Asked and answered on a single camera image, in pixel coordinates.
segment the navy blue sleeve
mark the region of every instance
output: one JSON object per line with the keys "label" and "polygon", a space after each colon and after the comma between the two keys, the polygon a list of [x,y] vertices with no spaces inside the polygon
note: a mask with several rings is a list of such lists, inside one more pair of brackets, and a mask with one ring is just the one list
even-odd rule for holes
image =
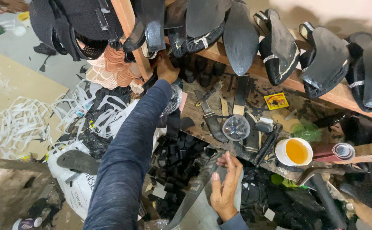
{"label": "navy blue sleeve", "polygon": [[138,204],[152,157],[153,133],[171,97],[170,84],[156,81],[123,122],[102,157],[83,229],[137,229]]}
{"label": "navy blue sleeve", "polygon": [[248,226],[241,217],[241,213],[237,213],[233,218],[229,219],[222,225],[220,225],[221,230],[249,230]]}

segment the white container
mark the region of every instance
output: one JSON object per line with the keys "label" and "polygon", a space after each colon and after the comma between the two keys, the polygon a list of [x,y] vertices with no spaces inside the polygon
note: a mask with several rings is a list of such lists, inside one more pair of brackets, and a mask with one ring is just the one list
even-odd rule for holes
{"label": "white container", "polygon": [[[288,141],[291,140],[291,139],[295,139],[295,140],[301,142],[306,147],[306,149],[308,151],[308,156],[307,156],[305,162],[302,163],[302,164],[294,163],[287,155],[287,152],[286,152],[285,148],[286,148],[286,145],[287,145]],[[309,143],[306,142],[304,139],[289,138],[289,139],[281,140],[277,143],[277,145],[275,146],[275,155],[277,156],[278,160],[281,163],[283,163],[284,165],[293,166],[293,165],[308,165],[312,161],[313,153],[312,153],[311,145],[309,145]]]}

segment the yellow liquid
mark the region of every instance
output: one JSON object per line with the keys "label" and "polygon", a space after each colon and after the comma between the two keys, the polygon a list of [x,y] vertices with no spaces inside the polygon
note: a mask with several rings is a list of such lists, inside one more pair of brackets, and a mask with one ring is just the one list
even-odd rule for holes
{"label": "yellow liquid", "polygon": [[295,139],[291,139],[287,142],[285,151],[290,160],[296,164],[303,164],[308,157],[308,151],[305,145]]}

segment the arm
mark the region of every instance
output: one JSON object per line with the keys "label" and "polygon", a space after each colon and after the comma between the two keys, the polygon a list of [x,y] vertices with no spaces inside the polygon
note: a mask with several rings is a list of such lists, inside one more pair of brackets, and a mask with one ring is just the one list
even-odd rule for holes
{"label": "arm", "polygon": [[159,57],[158,80],[123,122],[102,157],[83,229],[137,229],[139,197],[152,156],[153,133],[179,70]]}
{"label": "arm", "polygon": [[219,214],[224,223],[220,226],[222,230],[249,230],[241,214],[234,206],[234,194],[237,189],[243,165],[231,156],[229,151],[217,159],[217,165],[227,167],[223,185],[217,172],[212,174],[212,194],[210,201],[213,209]]}

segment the yellow packet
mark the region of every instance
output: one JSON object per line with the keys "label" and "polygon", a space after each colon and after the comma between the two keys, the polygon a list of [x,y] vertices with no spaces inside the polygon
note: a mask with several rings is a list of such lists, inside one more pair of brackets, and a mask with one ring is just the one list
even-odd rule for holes
{"label": "yellow packet", "polygon": [[283,92],[265,96],[264,99],[270,110],[273,110],[276,108],[289,107],[288,101],[285,98],[285,95]]}

